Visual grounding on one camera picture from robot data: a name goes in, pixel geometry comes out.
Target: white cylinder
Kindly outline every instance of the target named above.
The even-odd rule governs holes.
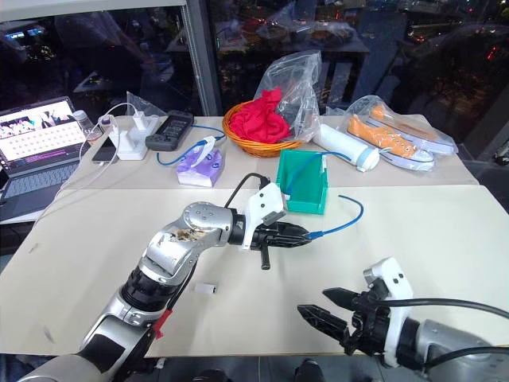
[[[324,123],[320,125],[320,130],[313,137],[313,141],[327,151],[335,151],[346,155],[350,158],[350,161],[343,157],[340,158],[350,162],[361,172],[374,169],[380,160],[378,149],[370,148],[368,145]]]

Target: white charging cable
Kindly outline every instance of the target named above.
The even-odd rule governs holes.
[[[122,102],[122,103],[119,103],[115,106],[113,106],[110,110],[108,110],[104,115],[101,115],[97,121],[97,123],[95,124],[95,126],[90,130],[90,132],[87,134],[87,136],[85,137],[85,140],[83,142],[83,144],[81,145],[80,147],[80,163],[81,163],[81,150],[83,149],[84,145],[85,145],[85,142],[87,141],[87,138],[90,136],[90,134],[93,133],[94,129],[100,124],[102,118],[106,115],[109,115],[114,109],[116,109],[117,107],[121,107],[121,106],[125,106],[125,105],[128,105],[128,106],[131,106],[134,111],[138,111],[136,110],[136,107],[134,107],[134,105],[132,103],[129,103],[129,102]],[[53,202],[48,205],[44,211],[42,212],[42,214],[39,216],[39,218],[33,223],[33,226],[35,227],[37,223],[39,223],[43,217],[47,216],[45,215],[48,208],[52,205],[54,205],[55,203],[57,203],[58,201],[62,201],[62,199],[68,197],[69,195],[72,195],[73,193],[75,193],[76,191],[80,191],[81,189],[85,189],[87,188],[89,185],[91,185],[94,181],[96,181],[101,175],[104,174],[104,172],[108,169],[109,166],[111,166],[111,163],[113,163],[113,161],[115,160],[115,157],[117,156],[117,153],[119,152],[119,147],[120,147],[120,134],[119,134],[119,140],[117,141],[117,147],[115,149],[115,153],[113,154],[113,156],[111,157],[110,161],[103,167],[102,170],[100,170],[90,181],[88,181],[87,183],[85,183],[84,185],[80,186],[78,189],[74,189],[73,191],[71,191],[70,193],[66,194],[66,195],[63,195],[61,198],[59,199],[56,199],[56,197],[58,197],[58,195],[64,191],[66,189],[66,187],[69,185],[69,180],[71,178],[69,178],[67,181],[65,181],[62,186],[60,187],[60,189],[58,190],[58,192],[55,194],[55,199],[53,200]]]

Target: tissue box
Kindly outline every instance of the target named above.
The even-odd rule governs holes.
[[[203,148],[203,146],[196,147],[178,164],[177,177],[181,185],[212,187],[216,183],[223,169],[223,155],[221,151],[214,149],[196,164]]]

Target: red cloth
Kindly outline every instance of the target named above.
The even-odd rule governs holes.
[[[264,90],[262,96],[240,108],[230,120],[230,129],[240,138],[261,143],[276,143],[290,136],[289,125],[276,107],[281,89]]]

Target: glass window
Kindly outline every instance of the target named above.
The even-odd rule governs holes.
[[[202,115],[178,7],[65,14],[0,24],[0,110],[69,96],[92,120],[126,91]]]
[[[461,142],[509,83],[509,0],[211,0],[209,9],[223,111],[252,99],[272,61],[319,49],[322,113],[376,94]]]

